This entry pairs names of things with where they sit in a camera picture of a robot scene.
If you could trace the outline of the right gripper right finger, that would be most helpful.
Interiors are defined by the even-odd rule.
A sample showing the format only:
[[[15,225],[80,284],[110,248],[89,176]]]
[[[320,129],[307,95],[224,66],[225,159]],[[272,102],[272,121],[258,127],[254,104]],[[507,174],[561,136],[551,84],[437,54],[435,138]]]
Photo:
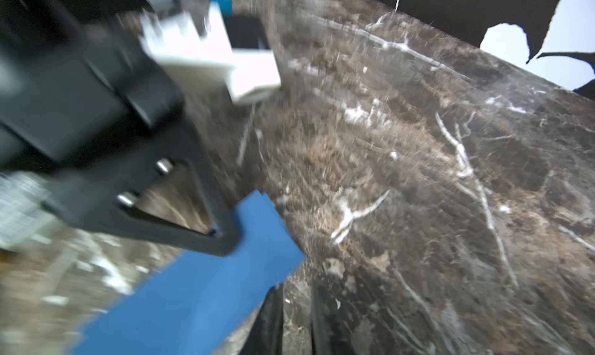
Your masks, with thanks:
[[[336,301],[322,285],[314,285],[311,291],[311,350],[317,355],[356,354]]]

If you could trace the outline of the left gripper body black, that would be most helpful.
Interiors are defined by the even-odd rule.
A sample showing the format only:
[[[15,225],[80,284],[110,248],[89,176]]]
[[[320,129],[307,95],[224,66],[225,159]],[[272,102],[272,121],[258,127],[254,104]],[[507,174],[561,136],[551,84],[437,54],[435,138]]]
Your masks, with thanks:
[[[181,115],[180,88],[126,33],[59,0],[1,0],[1,168],[49,171]]]

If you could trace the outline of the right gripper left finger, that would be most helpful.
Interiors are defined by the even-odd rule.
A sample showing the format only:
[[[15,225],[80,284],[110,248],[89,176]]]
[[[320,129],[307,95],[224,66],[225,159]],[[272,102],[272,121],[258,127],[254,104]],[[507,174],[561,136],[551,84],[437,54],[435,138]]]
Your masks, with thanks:
[[[239,355],[282,354],[284,331],[284,285],[272,287],[260,307]]]

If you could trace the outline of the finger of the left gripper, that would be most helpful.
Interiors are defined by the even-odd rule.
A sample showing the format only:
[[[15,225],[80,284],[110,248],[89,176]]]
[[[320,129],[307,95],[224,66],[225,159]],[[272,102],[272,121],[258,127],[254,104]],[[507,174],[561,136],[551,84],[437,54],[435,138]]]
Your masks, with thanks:
[[[185,117],[60,170],[43,208],[73,228],[220,257],[240,241],[195,125]]]

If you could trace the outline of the blue square paper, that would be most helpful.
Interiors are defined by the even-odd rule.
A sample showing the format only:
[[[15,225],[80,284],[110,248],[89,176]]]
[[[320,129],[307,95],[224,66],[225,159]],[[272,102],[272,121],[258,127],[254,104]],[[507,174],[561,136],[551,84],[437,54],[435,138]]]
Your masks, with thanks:
[[[83,330],[71,354],[211,354],[305,260],[274,203],[255,191],[227,257],[184,252]]]

